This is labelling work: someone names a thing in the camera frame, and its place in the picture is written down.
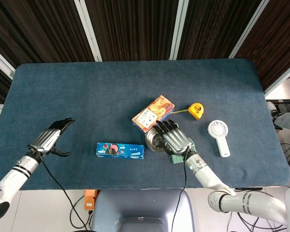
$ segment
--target handheld fan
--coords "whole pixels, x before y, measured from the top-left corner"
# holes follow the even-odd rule
[[[226,136],[228,134],[228,127],[223,121],[215,120],[208,125],[209,134],[216,139],[221,157],[230,156],[229,147]]]

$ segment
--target robotic hand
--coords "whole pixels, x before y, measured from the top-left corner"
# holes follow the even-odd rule
[[[48,155],[49,153],[61,157],[71,155],[71,152],[64,153],[55,149],[55,145],[59,136],[74,121],[72,118],[66,118],[54,122],[48,129],[44,130],[32,144],[27,146],[30,152],[27,152],[0,181],[0,189],[3,192],[0,197],[0,218],[8,211],[17,191],[39,166],[42,161],[41,156]]]
[[[236,195],[234,190],[225,185],[216,174],[207,166],[204,160],[196,151],[191,150],[192,144],[181,129],[172,121],[157,121],[158,126],[154,126],[156,131],[161,135],[166,143],[164,150],[168,154],[183,155],[188,148],[185,163],[204,188],[219,190],[229,195]]]

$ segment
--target table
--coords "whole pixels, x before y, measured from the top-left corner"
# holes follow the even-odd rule
[[[175,110],[201,102],[205,113],[169,116],[194,140],[205,162],[231,187],[278,186],[290,171],[254,65],[245,59],[22,64],[0,116],[0,180],[53,121],[76,120],[57,142],[72,155],[45,157],[66,189],[149,189],[184,186],[184,165],[145,146],[143,160],[103,159],[97,142],[144,144],[131,119],[160,94]],[[215,119],[229,127],[231,156],[219,155],[207,132]],[[201,187],[188,172],[188,188]],[[40,165],[22,189],[58,189]]]

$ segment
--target tape measure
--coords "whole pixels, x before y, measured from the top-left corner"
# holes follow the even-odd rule
[[[192,104],[187,110],[175,111],[175,112],[172,112],[172,114],[181,113],[185,111],[188,111],[196,120],[199,120],[202,117],[202,114],[204,112],[204,107],[201,103],[196,102]]]

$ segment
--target orange snack box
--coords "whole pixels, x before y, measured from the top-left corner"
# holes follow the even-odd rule
[[[156,124],[156,120],[164,120],[174,110],[174,104],[160,95],[148,107],[132,119],[132,123],[143,133]]]

